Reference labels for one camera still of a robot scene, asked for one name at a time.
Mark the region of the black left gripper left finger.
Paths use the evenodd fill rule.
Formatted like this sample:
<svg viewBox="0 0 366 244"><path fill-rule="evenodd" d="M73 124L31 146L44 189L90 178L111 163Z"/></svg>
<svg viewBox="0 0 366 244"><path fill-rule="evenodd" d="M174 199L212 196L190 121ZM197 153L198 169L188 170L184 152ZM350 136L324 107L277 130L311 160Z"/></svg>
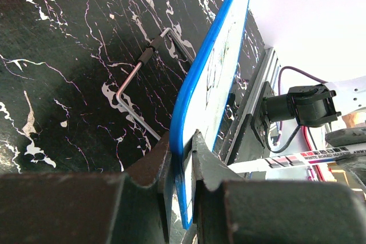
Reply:
<svg viewBox="0 0 366 244"><path fill-rule="evenodd" d="M168 243L169 134L118 173L1 176L2 243Z"/></svg>

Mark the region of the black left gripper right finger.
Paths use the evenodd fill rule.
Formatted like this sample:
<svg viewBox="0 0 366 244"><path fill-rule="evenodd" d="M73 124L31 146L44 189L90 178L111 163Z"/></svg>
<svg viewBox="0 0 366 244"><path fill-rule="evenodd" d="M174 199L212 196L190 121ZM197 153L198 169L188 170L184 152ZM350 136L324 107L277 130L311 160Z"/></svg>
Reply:
<svg viewBox="0 0 366 244"><path fill-rule="evenodd" d="M330 182L247 181L192 138L199 243L364 243L365 203Z"/></svg>

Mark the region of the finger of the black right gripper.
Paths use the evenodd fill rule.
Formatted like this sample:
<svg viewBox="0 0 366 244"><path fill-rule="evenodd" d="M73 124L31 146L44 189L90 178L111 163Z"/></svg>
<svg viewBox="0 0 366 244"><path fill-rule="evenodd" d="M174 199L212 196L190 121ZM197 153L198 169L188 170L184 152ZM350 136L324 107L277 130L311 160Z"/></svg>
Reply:
<svg viewBox="0 0 366 244"><path fill-rule="evenodd" d="M339 157L341 175L337 183L348 186L357 195L365 195L365 157Z"/></svg>
<svg viewBox="0 0 366 244"><path fill-rule="evenodd" d="M340 129L325 135L326 148L365 149L365 126Z"/></svg>

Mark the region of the black whiteboard marker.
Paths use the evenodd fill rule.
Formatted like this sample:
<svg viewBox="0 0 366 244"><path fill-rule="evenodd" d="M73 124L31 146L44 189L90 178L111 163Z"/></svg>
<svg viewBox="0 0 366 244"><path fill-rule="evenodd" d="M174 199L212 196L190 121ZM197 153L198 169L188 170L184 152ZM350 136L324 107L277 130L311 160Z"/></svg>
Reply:
<svg viewBox="0 0 366 244"><path fill-rule="evenodd" d="M349 156L365 156L365 143L237 162L228 168L237 174L263 172L333 163Z"/></svg>

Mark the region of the blue framed whiteboard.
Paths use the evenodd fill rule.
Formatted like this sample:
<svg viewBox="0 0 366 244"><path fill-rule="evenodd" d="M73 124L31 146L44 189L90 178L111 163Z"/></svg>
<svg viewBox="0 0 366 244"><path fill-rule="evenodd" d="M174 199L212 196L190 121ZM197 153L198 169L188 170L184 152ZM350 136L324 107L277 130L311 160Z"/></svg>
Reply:
<svg viewBox="0 0 366 244"><path fill-rule="evenodd" d="M213 150L237 70L249 0L224 0L179 90L169 145L183 229L193 221L192 138Z"/></svg>

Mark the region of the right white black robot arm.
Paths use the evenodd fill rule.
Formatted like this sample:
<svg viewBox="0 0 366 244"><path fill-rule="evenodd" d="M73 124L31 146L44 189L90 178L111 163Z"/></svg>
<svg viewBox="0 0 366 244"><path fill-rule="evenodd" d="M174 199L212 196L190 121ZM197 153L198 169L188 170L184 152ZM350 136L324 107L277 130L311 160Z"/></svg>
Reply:
<svg viewBox="0 0 366 244"><path fill-rule="evenodd" d="M321 81L315 86L291 87L286 94L265 97L261 111L268 122L295 119L297 127L286 144L273 151L285 151L299 130L322 127L339 117L348 129L365 127L365 76L337 81Z"/></svg>

